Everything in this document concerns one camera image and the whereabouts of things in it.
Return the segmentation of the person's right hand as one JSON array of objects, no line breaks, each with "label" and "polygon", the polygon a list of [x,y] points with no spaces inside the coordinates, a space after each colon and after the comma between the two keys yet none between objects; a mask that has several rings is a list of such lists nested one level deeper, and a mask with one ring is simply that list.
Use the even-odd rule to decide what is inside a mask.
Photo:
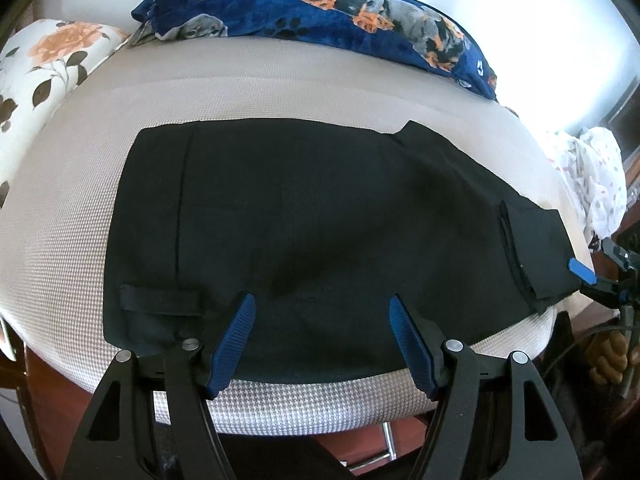
[{"label": "person's right hand", "polygon": [[599,386],[619,385],[629,365],[629,344],[619,330],[608,330],[593,336],[586,349],[589,375]]}]

